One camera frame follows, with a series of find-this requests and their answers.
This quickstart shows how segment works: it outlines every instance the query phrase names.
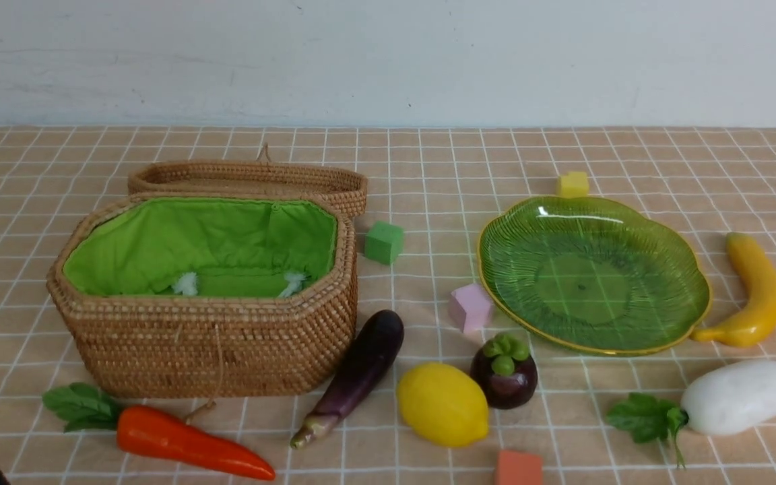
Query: carrot leaf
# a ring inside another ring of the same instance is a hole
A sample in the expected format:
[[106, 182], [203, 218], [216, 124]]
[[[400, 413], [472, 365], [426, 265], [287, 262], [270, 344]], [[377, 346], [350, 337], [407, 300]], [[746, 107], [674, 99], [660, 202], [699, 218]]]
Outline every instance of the carrot leaf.
[[94, 418], [82, 418], [82, 420], [68, 421], [65, 424], [65, 432], [81, 432], [81, 430], [116, 430], [117, 424], [110, 420], [95, 420]]
[[85, 383], [55, 387], [41, 396], [44, 406], [65, 421], [65, 432], [116, 429], [124, 408], [110, 396]]

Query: toy vegetable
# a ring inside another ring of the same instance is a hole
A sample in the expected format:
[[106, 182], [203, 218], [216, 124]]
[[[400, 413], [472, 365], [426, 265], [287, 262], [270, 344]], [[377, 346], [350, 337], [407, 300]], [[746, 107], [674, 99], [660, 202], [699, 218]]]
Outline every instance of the toy vegetable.
[[249, 449], [185, 424], [149, 406], [124, 406], [89, 384], [44, 393], [44, 406], [67, 421], [65, 432], [114, 430], [122, 451], [180, 461], [215, 472], [271, 482], [274, 469]]
[[630, 393], [606, 415], [634, 443], [672, 438], [676, 466], [684, 467], [678, 432], [685, 426], [706, 436], [729, 436], [776, 418], [776, 361], [755, 359], [715, 369], [684, 390], [681, 406], [644, 393]]
[[357, 408], [388, 373], [403, 346], [403, 333], [403, 320], [391, 310], [377, 311], [364, 323], [329, 388], [292, 437], [292, 448], [329, 434]]

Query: green fabric lining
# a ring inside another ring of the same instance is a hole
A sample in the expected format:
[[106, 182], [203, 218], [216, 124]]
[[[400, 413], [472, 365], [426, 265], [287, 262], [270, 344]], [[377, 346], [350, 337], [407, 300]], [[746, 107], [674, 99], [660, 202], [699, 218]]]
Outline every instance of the green fabric lining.
[[326, 276], [336, 242], [336, 218], [306, 200], [161, 197], [96, 227], [64, 273], [95, 296], [172, 295], [192, 271], [200, 296], [277, 298], [288, 272], [305, 288]]

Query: basket lid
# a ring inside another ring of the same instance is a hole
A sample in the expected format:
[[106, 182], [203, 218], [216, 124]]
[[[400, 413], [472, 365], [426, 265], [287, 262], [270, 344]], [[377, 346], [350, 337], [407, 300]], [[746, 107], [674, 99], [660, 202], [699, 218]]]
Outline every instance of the basket lid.
[[367, 178], [336, 166], [274, 163], [268, 144], [256, 160], [171, 160], [155, 162], [127, 176], [129, 194], [247, 193], [320, 197], [353, 218], [366, 211]]

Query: white radish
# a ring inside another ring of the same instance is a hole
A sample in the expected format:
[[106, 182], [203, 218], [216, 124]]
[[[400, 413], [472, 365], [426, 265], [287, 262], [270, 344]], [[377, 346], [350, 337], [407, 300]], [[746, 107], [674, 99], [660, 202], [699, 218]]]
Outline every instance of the white radish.
[[745, 432], [776, 418], [776, 361], [722, 366], [693, 381], [681, 398], [687, 427], [709, 436]]
[[684, 466], [678, 432], [689, 427], [707, 436], [745, 432], [776, 418], [776, 361], [755, 359], [715, 369], [690, 383], [681, 404], [630, 393], [607, 412], [607, 423], [631, 433], [635, 443], [672, 439], [676, 464]]

